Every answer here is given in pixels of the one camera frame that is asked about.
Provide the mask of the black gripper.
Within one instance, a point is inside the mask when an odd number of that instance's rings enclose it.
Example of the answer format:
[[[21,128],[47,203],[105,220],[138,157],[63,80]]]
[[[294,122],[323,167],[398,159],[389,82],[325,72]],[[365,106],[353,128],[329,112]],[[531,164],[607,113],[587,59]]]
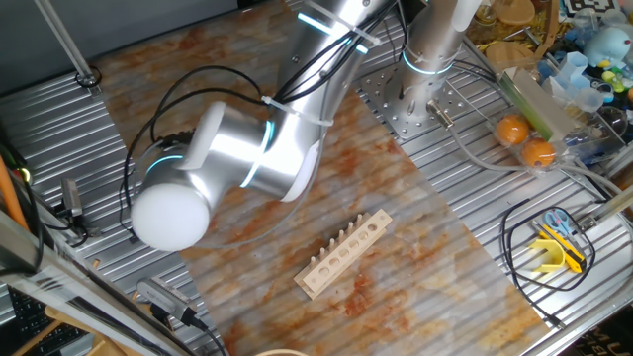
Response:
[[[189,145],[193,139],[194,133],[194,130],[172,133],[161,139],[161,146],[171,147],[179,144]]]

